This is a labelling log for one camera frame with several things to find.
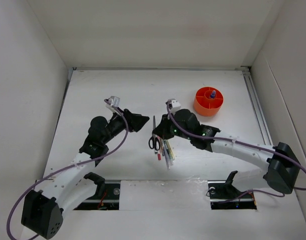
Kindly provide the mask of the black-handled scissors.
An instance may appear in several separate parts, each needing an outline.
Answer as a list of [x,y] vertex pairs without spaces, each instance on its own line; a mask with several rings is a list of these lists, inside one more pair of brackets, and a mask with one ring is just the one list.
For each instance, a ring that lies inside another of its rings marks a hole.
[[151,150],[158,152],[161,149],[161,143],[156,134],[152,133],[148,140],[148,146]]

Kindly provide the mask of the small blue-capped glue bottle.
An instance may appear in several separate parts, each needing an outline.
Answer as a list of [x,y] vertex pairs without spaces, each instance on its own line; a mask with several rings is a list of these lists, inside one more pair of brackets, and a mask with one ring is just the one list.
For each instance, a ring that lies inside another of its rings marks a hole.
[[210,99],[214,99],[216,97],[217,92],[213,90],[210,94]]

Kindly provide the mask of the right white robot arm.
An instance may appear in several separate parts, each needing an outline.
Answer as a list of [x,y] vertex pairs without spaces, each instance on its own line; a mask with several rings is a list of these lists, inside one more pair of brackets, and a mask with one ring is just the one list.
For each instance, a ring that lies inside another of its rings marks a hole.
[[230,197],[261,188],[289,195],[295,189],[300,163],[290,146],[283,142],[277,146],[243,142],[219,128],[201,124],[188,109],[180,109],[172,115],[164,114],[152,134],[162,140],[183,138],[199,150],[228,155],[256,166],[250,171],[230,172],[223,185]]

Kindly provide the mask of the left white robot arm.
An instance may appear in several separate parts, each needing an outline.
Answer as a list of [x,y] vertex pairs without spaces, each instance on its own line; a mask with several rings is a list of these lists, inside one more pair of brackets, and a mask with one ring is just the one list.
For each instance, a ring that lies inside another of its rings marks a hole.
[[105,179],[92,171],[108,153],[108,142],[122,131],[140,131],[149,119],[119,108],[110,120],[103,116],[94,117],[71,167],[65,168],[42,189],[27,193],[21,224],[47,240],[53,238],[70,211],[87,198],[97,199],[104,194]]

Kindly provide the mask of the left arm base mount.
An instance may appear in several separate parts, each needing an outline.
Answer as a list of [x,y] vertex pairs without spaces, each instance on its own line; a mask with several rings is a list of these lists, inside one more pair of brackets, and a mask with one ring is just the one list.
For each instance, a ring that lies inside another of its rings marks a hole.
[[115,211],[120,208],[120,181],[108,181],[105,190],[96,190],[95,195],[84,200],[75,211]]

